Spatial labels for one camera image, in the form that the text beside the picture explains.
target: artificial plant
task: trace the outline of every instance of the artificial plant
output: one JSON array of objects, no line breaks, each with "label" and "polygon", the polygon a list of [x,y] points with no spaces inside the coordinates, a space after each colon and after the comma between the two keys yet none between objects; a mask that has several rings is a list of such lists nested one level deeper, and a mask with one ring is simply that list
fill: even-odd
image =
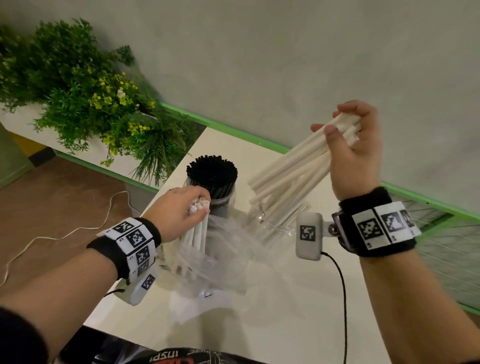
[{"label": "artificial plant", "polygon": [[11,112],[42,103],[37,130],[55,129],[72,153],[98,136],[108,146],[104,165],[115,155],[132,155],[140,160],[135,176],[158,184],[192,145],[195,128],[119,72],[121,63],[134,61],[128,46],[103,52],[92,31],[85,20],[42,22],[25,38],[1,25],[0,102]]}]

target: planter box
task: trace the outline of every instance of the planter box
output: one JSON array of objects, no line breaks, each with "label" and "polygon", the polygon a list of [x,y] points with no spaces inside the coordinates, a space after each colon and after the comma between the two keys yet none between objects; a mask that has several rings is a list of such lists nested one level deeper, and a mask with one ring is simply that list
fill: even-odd
[{"label": "planter box", "polygon": [[[0,116],[0,122],[3,124],[5,129],[11,131],[12,133],[24,136],[25,138],[34,140],[38,143],[68,154],[70,151],[59,143],[58,134],[56,131],[48,128],[41,132],[34,130],[32,121],[34,119],[38,119],[42,112],[42,106],[39,104],[23,106],[21,108],[17,108],[15,113],[2,113]],[[115,161],[109,168],[107,168],[100,164],[101,161],[107,159],[107,146],[100,140],[100,138],[97,137],[91,138],[88,141],[88,144],[88,150],[76,152],[72,156],[98,166],[102,170],[114,172],[130,180],[137,181],[137,179],[133,178],[133,171],[135,168],[137,168],[140,161],[136,160],[132,156],[115,156]],[[157,189],[163,185],[162,182],[159,182],[159,186],[155,186],[155,181],[153,180],[145,180],[142,183]]]}]

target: sleeve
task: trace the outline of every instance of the sleeve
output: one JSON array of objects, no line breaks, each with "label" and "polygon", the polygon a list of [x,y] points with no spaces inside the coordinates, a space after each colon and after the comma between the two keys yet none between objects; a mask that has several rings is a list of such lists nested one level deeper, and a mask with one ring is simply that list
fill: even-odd
[{"label": "sleeve", "polygon": [[0,328],[0,352],[5,363],[47,364],[47,345],[27,320],[0,307]]}]

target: hand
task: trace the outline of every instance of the hand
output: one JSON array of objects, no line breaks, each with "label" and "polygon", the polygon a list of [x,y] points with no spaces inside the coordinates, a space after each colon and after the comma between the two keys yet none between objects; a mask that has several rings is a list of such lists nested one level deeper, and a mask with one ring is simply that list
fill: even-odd
[{"label": "hand", "polygon": [[[333,117],[341,112],[361,116],[359,140],[348,147],[343,135],[333,125],[324,129],[328,147],[332,153],[330,177],[335,196],[346,200],[367,194],[380,186],[380,166],[382,163],[382,140],[378,112],[363,101],[349,101],[337,105]],[[313,124],[310,129],[316,132],[323,124]]]},{"label": "hand", "polygon": [[202,208],[188,215],[190,203],[198,197],[210,201],[210,194],[203,187],[173,188],[160,196],[142,217],[156,226],[162,243],[171,242],[197,225],[210,212],[208,208]]}]

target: black cable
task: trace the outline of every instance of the black cable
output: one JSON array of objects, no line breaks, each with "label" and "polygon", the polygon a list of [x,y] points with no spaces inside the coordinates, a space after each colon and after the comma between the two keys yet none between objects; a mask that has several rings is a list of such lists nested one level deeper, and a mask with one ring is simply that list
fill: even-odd
[{"label": "black cable", "polygon": [[125,290],[123,288],[119,288],[117,290],[108,292],[104,297],[107,297],[109,294],[116,293],[116,292],[125,292]]},{"label": "black cable", "polygon": [[329,255],[328,253],[322,252],[321,254],[329,257],[332,260],[332,262],[335,264],[336,268],[338,269],[338,272],[340,273],[340,278],[342,279],[343,321],[344,321],[344,331],[345,331],[345,349],[344,349],[344,353],[343,353],[343,364],[346,364],[347,363],[347,346],[348,346],[347,345],[347,338],[348,338],[348,335],[347,335],[347,290],[345,288],[345,281],[343,279],[342,271],[341,271],[340,267],[338,266],[338,264],[336,263],[335,259],[333,259],[332,256]]}]

